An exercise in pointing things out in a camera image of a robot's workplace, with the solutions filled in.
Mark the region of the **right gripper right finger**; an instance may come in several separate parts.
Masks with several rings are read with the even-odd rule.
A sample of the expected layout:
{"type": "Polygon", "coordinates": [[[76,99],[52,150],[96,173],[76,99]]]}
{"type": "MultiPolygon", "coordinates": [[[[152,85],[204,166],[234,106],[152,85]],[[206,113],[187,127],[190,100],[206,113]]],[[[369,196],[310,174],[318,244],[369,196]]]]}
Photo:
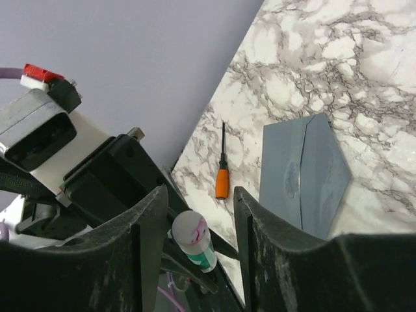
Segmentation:
{"type": "Polygon", "coordinates": [[[247,311],[414,311],[415,235],[318,239],[235,187],[247,311]]]}

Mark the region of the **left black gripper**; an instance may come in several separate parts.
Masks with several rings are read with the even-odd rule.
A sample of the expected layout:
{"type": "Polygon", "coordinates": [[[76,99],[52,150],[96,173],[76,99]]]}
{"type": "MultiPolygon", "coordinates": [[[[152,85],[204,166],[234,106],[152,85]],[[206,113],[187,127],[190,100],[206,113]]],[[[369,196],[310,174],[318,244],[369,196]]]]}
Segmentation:
{"type": "Polygon", "coordinates": [[[139,128],[110,137],[64,176],[60,190],[93,228],[122,214],[154,188],[168,189],[168,219],[182,212],[182,198],[140,144],[139,128]]]}

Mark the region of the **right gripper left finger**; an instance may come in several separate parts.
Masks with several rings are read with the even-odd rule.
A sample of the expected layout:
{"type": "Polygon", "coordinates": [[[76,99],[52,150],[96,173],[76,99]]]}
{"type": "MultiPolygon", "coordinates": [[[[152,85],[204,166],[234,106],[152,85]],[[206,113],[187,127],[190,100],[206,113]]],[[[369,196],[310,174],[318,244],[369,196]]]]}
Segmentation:
{"type": "Polygon", "coordinates": [[[153,311],[168,191],[63,246],[1,243],[2,311],[153,311]]]}

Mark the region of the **green white glue stick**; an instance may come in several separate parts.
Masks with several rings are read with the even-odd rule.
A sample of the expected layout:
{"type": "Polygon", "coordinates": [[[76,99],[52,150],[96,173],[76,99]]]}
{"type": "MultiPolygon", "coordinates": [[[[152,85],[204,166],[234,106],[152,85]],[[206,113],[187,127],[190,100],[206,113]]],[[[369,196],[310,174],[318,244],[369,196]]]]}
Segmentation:
{"type": "Polygon", "coordinates": [[[203,273],[215,269],[218,258],[211,232],[204,217],[195,211],[180,213],[173,221],[171,234],[175,242],[203,273]]]}

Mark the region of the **grey blue envelope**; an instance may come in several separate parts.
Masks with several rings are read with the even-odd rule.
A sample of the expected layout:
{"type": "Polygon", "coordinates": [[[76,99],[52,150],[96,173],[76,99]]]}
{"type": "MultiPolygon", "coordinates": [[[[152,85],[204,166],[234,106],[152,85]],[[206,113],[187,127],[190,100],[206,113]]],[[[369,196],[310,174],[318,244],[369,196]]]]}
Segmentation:
{"type": "Polygon", "coordinates": [[[271,213],[325,239],[350,178],[326,114],[264,126],[259,203],[271,213]]]}

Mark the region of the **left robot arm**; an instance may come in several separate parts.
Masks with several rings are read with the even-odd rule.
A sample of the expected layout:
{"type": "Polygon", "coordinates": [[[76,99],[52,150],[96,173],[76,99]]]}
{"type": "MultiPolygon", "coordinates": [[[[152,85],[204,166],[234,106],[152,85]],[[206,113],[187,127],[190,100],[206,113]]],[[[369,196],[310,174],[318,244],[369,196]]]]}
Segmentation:
{"type": "Polygon", "coordinates": [[[29,172],[1,160],[1,190],[21,194],[23,210],[15,225],[17,234],[64,240],[86,226],[96,228],[126,212],[155,187],[168,189],[167,218],[174,218],[188,206],[157,168],[138,140],[129,135],[86,139],[87,150],[75,158],[77,148],[67,145],[59,151],[64,171],[54,186],[70,200],[64,206],[56,195],[29,172]]]}

